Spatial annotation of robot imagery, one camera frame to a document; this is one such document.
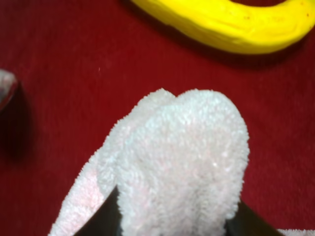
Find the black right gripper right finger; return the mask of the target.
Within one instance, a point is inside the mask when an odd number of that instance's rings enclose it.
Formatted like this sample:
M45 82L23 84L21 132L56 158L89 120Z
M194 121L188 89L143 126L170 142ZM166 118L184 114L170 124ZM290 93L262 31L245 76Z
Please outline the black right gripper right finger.
M280 232L264 221L242 200L232 219L226 221L226 236L279 236Z

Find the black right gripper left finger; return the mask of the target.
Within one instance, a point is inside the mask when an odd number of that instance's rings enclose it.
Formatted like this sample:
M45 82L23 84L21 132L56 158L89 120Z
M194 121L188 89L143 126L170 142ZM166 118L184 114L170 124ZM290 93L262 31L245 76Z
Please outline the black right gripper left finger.
M119 191L114 188L96 213L81 227L75 236L121 236L122 215L118 207Z

